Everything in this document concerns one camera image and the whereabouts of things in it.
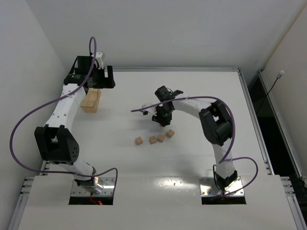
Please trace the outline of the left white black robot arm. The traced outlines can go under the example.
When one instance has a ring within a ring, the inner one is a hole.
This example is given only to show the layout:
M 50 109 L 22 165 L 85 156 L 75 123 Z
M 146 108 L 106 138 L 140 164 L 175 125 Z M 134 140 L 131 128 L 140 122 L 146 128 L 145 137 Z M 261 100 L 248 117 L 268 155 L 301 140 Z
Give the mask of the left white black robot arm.
M 95 113 L 101 90 L 115 87 L 112 66 L 104 67 L 104 53 L 78 56 L 64 79 L 62 96 L 43 127 L 35 129 L 35 139 L 42 160 L 71 172 L 77 185 L 92 194 L 103 190 L 103 180 L 96 169 L 80 156 L 80 147 L 71 133 L 78 109 Z

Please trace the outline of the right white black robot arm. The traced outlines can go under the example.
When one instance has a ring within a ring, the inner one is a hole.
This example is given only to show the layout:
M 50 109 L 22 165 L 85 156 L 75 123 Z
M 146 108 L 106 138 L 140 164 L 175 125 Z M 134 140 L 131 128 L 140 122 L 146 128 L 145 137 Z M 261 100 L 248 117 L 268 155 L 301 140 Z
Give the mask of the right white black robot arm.
M 182 111 L 198 118 L 206 139 L 212 144 L 216 170 L 214 173 L 216 186 L 225 191 L 236 178 L 237 171 L 231 162 L 231 146 L 233 122 L 225 105 L 219 101 L 212 103 L 199 99 L 167 102 L 155 107 L 156 114 L 152 120 L 165 127 L 170 125 L 172 112 Z

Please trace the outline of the wooden block tray box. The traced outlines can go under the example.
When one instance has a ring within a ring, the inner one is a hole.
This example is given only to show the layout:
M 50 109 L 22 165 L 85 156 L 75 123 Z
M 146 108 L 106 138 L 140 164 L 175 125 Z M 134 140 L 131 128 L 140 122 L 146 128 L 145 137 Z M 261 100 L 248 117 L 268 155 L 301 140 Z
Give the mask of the wooden block tray box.
M 96 113 L 101 96 L 100 89 L 90 88 L 81 102 L 80 107 L 85 113 Z

